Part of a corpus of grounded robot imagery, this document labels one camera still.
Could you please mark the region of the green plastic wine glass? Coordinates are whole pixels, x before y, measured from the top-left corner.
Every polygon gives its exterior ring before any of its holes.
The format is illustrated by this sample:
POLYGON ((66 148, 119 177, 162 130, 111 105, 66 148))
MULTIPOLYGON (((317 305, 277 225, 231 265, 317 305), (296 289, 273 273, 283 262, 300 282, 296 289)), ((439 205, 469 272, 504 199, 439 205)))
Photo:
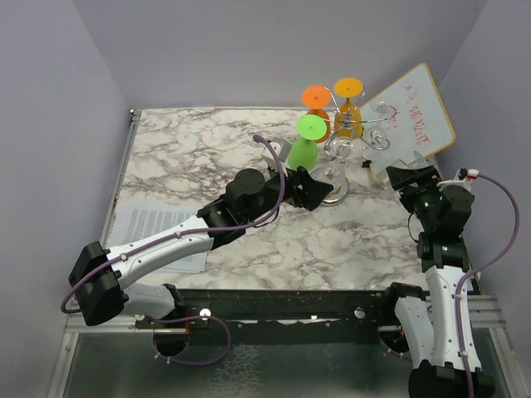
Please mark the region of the green plastic wine glass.
POLYGON ((326 123, 317 115, 306 114, 298 119, 295 127, 299 137, 292 143, 287 165, 293 170, 304 167, 310 172, 318 160, 317 141, 326 134, 326 123))

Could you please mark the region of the clear wine glass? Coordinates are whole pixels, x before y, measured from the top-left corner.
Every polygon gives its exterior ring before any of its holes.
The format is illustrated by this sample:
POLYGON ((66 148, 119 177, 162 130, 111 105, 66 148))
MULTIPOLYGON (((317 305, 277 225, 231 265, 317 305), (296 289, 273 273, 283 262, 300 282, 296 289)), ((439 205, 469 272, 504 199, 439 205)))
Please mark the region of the clear wine glass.
POLYGON ((363 124, 361 140, 364 143, 363 157, 369 160, 372 151, 382 152, 389 149, 391 143, 382 123, 396 117, 398 103, 389 96, 379 96, 369 103, 370 109, 377 115, 363 124))
MULTIPOLYGON (((429 166, 429 162, 422 156, 418 151, 412 153, 413 159, 411 161, 404 161, 403 159, 398 159, 395 162, 389 164, 389 167, 396 167, 399 169, 420 169, 429 166)), ((392 185, 390 177, 386 171, 387 166, 381 172, 376 174, 377 180, 388 190, 392 191, 392 185)))
POLYGON ((352 153, 353 141, 351 138, 330 138, 324 145, 324 152, 331 160, 319 170, 319 176, 324 182, 330 183, 334 189, 323 200, 324 206, 337 206, 348 195, 349 183, 346 176, 346 161, 352 153))

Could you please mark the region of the yellow plastic wine glass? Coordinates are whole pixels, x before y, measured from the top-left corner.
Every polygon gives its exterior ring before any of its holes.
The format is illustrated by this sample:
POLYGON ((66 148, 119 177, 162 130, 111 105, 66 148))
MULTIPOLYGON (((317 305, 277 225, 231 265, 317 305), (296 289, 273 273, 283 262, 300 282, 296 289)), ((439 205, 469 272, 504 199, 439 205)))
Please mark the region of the yellow plastic wine glass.
POLYGON ((363 134, 361 110, 354 103, 363 90, 363 82, 353 77, 345 77, 334 84, 334 93, 344 99, 334 117, 334 132, 339 137, 357 139, 363 134))

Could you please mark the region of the orange plastic wine glass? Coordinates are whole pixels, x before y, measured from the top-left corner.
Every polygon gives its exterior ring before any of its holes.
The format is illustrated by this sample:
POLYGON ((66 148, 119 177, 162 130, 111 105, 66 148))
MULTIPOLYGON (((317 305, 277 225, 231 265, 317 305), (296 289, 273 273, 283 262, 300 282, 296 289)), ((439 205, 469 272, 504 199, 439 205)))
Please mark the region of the orange plastic wine glass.
POLYGON ((329 115, 324 110, 330 100, 331 94, 329 89, 322 85, 311 85, 307 87, 301 95, 303 105, 309 109, 307 114, 319 116, 324 121, 327 128, 326 133, 320 139, 317 139, 315 141, 316 143, 323 143, 329 138, 331 133, 329 115))

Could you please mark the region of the clear wine glass front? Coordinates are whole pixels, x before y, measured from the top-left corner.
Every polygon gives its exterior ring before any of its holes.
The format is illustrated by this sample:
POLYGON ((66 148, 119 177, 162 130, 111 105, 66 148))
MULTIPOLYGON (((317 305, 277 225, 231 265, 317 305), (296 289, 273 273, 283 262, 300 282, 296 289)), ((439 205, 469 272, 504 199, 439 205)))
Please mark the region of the clear wine glass front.
POLYGON ((319 176, 324 182, 330 183, 334 189, 323 200, 324 206, 337 206, 348 195, 349 183, 346 176, 346 161, 352 153, 353 141, 351 138, 330 138, 324 145, 324 152, 331 160, 319 170, 319 176))

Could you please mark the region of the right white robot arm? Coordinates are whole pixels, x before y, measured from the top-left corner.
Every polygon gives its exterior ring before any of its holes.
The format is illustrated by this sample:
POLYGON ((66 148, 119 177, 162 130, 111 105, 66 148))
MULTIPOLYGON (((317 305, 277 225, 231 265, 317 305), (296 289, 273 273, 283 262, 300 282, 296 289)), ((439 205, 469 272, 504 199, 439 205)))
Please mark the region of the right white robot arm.
POLYGON ((421 223, 417 256, 427 288, 393 283, 382 317, 401 324, 412 359, 411 397, 491 397, 494 379, 484 373, 468 306, 470 259, 462 238, 479 173, 462 168, 443 180, 433 166, 387 167, 388 181, 407 212, 421 223))

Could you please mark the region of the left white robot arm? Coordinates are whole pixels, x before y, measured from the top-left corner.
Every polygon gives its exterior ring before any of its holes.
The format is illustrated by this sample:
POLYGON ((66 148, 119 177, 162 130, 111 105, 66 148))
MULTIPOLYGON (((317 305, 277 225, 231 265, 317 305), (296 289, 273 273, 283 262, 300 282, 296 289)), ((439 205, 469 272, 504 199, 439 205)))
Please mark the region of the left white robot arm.
POLYGON ((174 227, 125 245, 86 245, 68 277, 68 295, 76 299, 77 312, 89 327, 120 314, 145 315, 174 327, 183 317, 176 288, 143 285, 140 279, 232 243, 247 230, 274 220, 283 202, 313 211, 332 190, 331 184, 314 180, 303 167, 285 175, 272 172, 269 179, 253 168, 243 169, 224 194, 174 227))

